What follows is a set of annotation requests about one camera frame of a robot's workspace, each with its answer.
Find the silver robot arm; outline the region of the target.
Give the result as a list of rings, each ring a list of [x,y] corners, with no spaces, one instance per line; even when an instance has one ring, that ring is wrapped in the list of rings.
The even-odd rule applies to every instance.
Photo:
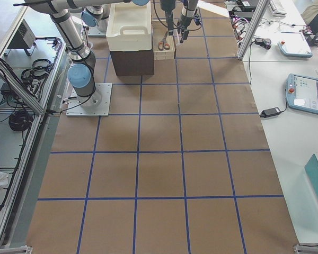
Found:
[[[78,9],[80,7],[101,7],[106,4],[120,3],[121,1],[24,1],[23,3],[15,3],[14,6],[27,6],[39,13],[50,15],[60,35],[65,40],[69,50],[69,57],[74,64],[83,64],[85,69],[89,71],[89,85],[84,85],[88,91],[86,94],[80,94],[80,90],[75,88],[77,95],[88,101],[95,92],[94,85],[94,68],[95,56],[93,52],[85,45],[84,40],[75,28],[71,19],[70,9]]]
[[[192,19],[197,14],[197,4],[198,0],[183,1],[181,15],[177,22],[177,31],[178,34],[180,34],[180,43],[184,43],[184,41],[188,38],[189,26]]]

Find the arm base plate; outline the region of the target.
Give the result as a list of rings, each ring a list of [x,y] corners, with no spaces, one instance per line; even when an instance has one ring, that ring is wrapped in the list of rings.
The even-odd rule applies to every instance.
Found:
[[[91,98],[84,103],[85,98],[77,97],[72,88],[71,97],[68,101],[68,109],[65,113],[67,117],[95,117],[108,116],[112,94],[112,83],[96,83],[96,90]]]

